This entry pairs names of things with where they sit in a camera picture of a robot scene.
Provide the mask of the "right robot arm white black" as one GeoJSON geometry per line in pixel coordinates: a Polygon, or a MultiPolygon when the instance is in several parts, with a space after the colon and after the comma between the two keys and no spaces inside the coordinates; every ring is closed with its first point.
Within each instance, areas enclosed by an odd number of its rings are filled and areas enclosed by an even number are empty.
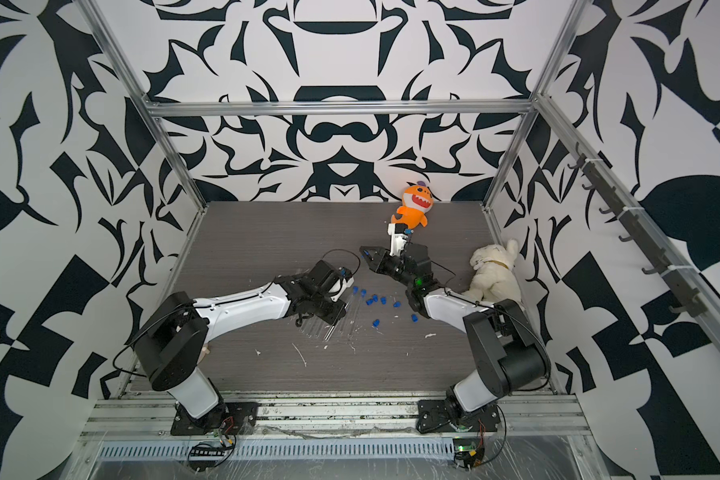
{"type": "Polygon", "coordinates": [[[362,246],[359,252],[371,271],[405,286],[416,313],[466,334],[475,370],[447,390],[445,409],[452,419],[549,377],[545,347],[517,302],[488,304],[453,292],[435,277],[424,245],[409,243],[396,254],[377,246],[362,246]]]}

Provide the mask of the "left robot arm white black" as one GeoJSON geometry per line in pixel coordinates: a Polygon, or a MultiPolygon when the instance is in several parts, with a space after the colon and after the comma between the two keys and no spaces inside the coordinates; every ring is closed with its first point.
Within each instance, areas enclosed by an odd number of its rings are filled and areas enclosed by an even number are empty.
{"type": "Polygon", "coordinates": [[[245,327],[296,316],[335,325],[346,314],[354,273],[325,260],[295,275],[221,297],[169,295],[129,346],[151,388],[169,393],[180,411],[198,421],[224,407],[218,389],[199,368],[202,348],[245,327]]]}

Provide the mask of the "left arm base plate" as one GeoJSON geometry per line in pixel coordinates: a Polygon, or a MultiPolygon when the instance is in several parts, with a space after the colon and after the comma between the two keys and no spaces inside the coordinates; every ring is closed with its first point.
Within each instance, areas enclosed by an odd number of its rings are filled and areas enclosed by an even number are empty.
{"type": "Polygon", "coordinates": [[[199,418],[194,418],[184,406],[176,404],[170,434],[178,437],[213,432],[224,435],[243,434],[255,427],[259,406],[257,402],[227,402],[217,405],[199,418]]]}

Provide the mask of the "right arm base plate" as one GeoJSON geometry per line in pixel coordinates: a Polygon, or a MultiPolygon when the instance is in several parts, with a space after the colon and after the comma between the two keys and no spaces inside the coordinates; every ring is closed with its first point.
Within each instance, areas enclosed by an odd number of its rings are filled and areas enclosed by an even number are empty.
{"type": "Polygon", "coordinates": [[[500,424],[497,405],[465,412],[455,400],[420,400],[415,428],[420,434],[496,432],[500,424]]]}

